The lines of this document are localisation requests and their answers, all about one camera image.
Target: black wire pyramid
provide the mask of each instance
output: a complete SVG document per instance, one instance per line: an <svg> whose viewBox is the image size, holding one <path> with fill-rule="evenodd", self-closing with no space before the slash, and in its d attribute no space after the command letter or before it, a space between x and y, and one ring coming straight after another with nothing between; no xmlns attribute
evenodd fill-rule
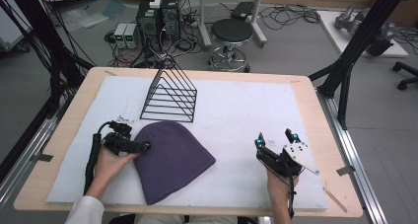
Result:
<svg viewBox="0 0 418 224"><path fill-rule="evenodd" d="M164 64L151 83L140 118L193 122L197 90L173 59Z"/></svg>

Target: hand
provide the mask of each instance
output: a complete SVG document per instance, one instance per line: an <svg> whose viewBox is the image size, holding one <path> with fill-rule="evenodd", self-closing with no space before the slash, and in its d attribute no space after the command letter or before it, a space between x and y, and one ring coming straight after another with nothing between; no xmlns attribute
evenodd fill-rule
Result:
<svg viewBox="0 0 418 224"><path fill-rule="evenodd" d="M99 154L99 159L95 166L95 178L87 190L86 195L97 199L102 199L108 184L115 178L123 167L129 161L136 158L139 154L130 153L126 156L119 157L114 155L104 146Z"/></svg>
<svg viewBox="0 0 418 224"><path fill-rule="evenodd" d="M289 179L280 176L280 179L276 177L272 172L267 169L267 190L270 196L271 208L273 210L274 222L287 224L292 223L288 211L289 200ZM293 178L294 186L299 181L299 177Z"/></svg>

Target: purple beanie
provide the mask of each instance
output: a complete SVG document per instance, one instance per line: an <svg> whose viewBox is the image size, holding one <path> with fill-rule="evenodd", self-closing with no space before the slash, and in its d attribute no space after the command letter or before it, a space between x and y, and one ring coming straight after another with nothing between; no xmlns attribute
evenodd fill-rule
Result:
<svg viewBox="0 0 418 224"><path fill-rule="evenodd" d="M149 205L187 186L216 161L187 128L173 121L146 125L134 141L151 143L134 160Z"/></svg>

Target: desk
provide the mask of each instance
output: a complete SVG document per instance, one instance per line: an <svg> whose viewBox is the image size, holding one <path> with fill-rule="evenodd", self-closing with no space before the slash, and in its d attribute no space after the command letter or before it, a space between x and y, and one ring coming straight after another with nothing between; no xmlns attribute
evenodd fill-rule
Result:
<svg viewBox="0 0 418 224"><path fill-rule="evenodd" d="M222 80L289 84L304 120L315 161L321 169L320 178L327 194L329 208L323 212L298 212L299 216L359 217L363 214L357 194L348 176L340 177L336 170L344 167L329 125L308 77L267 74L239 74L225 72L185 71L190 80ZM72 143L81 122L106 76L154 77L151 69L122 69L98 67L90 70L79 92L57 126L43 153L52 155L47 163L38 161L15 200L19 210L70 210L72 204L47 203L61 161ZM213 215L266 216L268 210L250 208L164 207L145 205L107 205L106 211L132 213L182 213Z"/></svg>

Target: white sleeve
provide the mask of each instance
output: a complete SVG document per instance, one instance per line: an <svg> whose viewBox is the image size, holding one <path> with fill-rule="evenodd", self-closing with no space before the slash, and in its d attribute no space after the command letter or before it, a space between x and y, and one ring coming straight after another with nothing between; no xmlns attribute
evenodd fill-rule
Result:
<svg viewBox="0 0 418 224"><path fill-rule="evenodd" d="M101 224L104 211L105 207L99 200L91 196L83 196L80 201L74 203L65 223Z"/></svg>

